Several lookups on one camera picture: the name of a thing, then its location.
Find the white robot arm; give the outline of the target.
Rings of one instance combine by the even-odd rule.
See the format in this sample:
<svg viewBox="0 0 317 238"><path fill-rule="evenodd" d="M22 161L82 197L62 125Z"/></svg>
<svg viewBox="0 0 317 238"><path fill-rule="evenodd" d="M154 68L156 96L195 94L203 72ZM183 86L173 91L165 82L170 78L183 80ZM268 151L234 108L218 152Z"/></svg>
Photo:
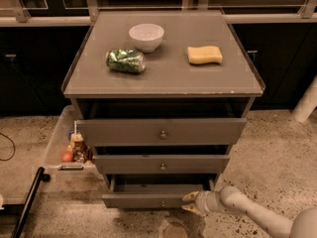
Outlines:
<svg viewBox="0 0 317 238"><path fill-rule="evenodd" d="M241 214L270 238L317 238L316 101L312 82L293 111L252 113L221 185L186 195L182 208Z"/></svg>

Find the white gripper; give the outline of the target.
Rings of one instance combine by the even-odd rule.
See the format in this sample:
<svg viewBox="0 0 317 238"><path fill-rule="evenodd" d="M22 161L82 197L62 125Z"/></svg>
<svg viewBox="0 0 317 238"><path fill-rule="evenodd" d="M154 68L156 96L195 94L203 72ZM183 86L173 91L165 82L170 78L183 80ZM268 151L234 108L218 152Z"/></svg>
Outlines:
<svg viewBox="0 0 317 238"><path fill-rule="evenodd" d="M218 212L221 209L220 195L216 191L193 191L186 194L182 200L194 201L194 204L182 205L181 208L198 216Z"/></svg>

